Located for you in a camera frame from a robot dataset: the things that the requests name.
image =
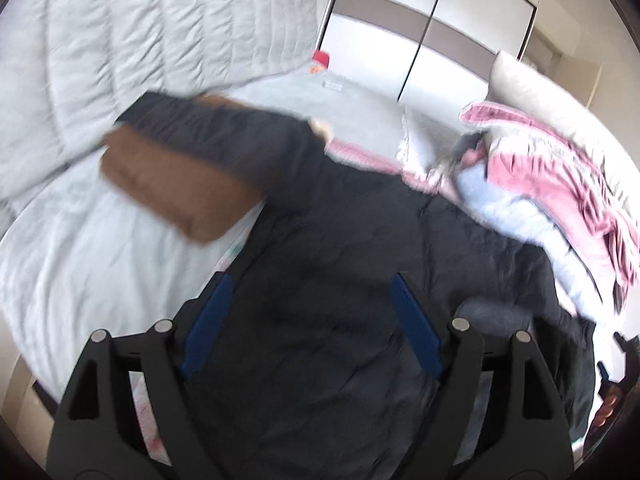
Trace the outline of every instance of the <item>bed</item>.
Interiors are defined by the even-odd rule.
[[[311,117],[340,142],[332,156],[446,190],[459,134],[311,62],[316,14],[316,0],[11,0],[0,14],[0,308],[54,399],[93,330],[125,335],[173,317],[242,250],[260,213],[203,246],[101,178],[102,135],[145,90],[221,92]],[[519,70],[498,66],[490,98],[561,122],[540,98],[547,88]],[[565,109],[566,121],[585,117]],[[613,141],[588,143],[590,155],[604,150],[603,164],[640,180]],[[606,312],[594,351],[616,378],[612,301]],[[592,416],[598,407],[596,397]]]

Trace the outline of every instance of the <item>gray horizontal panel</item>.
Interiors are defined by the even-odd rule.
[[[422,44],[447,56],[485,81],[489,80],[495,54],[462,32],[438,20],[431,20]]]
[[[419,42],[429,17],[389,0],[335,0],[334,13]]]

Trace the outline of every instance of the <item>black garment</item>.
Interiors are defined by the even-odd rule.
[[[225,327],[187,384],[231,477],[391,477],[434,386],[392,309],[400,270],[449,315],[472,297],[527,309],[564,402],[593,396],[593,381],[575,374],[593,349],[559,307],[542,248],[489,231],[398,176],[331,161],[293,118],[148,93],[121,119],[268,194],[227,271],[235,293]]]

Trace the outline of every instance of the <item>tufted padding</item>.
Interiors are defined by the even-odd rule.
[[[195,94],[310,59],[316,0],[10,0],[0,199],[100,143],[145,90]]]

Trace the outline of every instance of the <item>sliding wardrobe door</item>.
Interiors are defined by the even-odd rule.
[[[438,0],[400,101],[465,131],[460,110],[485,98],[498,51],[520,55],[534,12],[527,0]]]
[[[331,69],[398,98],[436,0],[335,0],[321,48]]]

